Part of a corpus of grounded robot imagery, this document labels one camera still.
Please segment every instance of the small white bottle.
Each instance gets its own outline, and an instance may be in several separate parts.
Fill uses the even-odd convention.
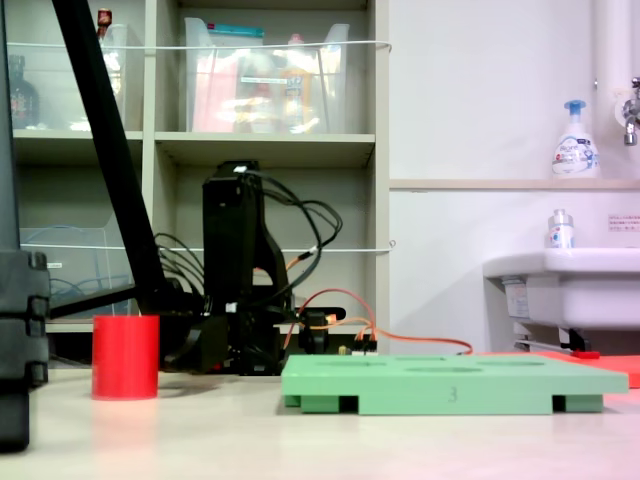
[[[553,217],[549,217],[549,247],[575,247],[573,217],[568,215],[564,208],[554,210]]]
[[[593,138],[587,133],[580,118],[580,110],[587,104],[582,100],[572,100],[564,104],[571,120],[560,137],[551,164],[556,178],[598,178],[600,177],[600,156]]]

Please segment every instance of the soap dispenser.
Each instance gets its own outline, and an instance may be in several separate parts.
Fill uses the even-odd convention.
[[[551,164],[555,178],[598,178],[600,177],[600,156],[582,123],[580,111],[587,104],[582,100],[572,100],[564,104],[569,110],[569,124],[560,137],[556,154]]]

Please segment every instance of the plastic box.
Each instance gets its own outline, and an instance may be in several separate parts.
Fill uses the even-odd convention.
[[[203,47],[186,53],[187,131],[348,133],[346,46],[258,49],[250,47],[261,39],[253,39],[249,48],[217,50],[202,20],[186,18],[185,27],[187,46]],[[349,25],[334,25],[326,42],[347,41],[348,32]],[[303,100],[292,120],[288,92],[296,76]]]
[[[47,256],[53,302],[132,283],[126,252],[119,248],[122,247],[119,232],[110,225],[105,228],[52,225],[20,229],[23,250],[38,251]],[[124,301],[70,318],[129,315],[131,309],[131,302]]]
[[[117,48],[122,46],[140,46],[140,40],[127,25],[112,25],[103,52],[120,117],[126,130],[142,130],[144,52]],[[24,80],[39,98],[38,122],[26,128],[91,129],[65,48],[9,45],[8,54],[24,56]]]

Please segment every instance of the red cup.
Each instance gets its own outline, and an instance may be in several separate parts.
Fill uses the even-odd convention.
[[[160,319],[155,315],[96,316],[93,389],[96,400],[158,396]]]

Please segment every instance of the sink label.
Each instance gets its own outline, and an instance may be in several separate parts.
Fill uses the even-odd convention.
[[[640,232],[640,215],[609,215],[610,232]]]

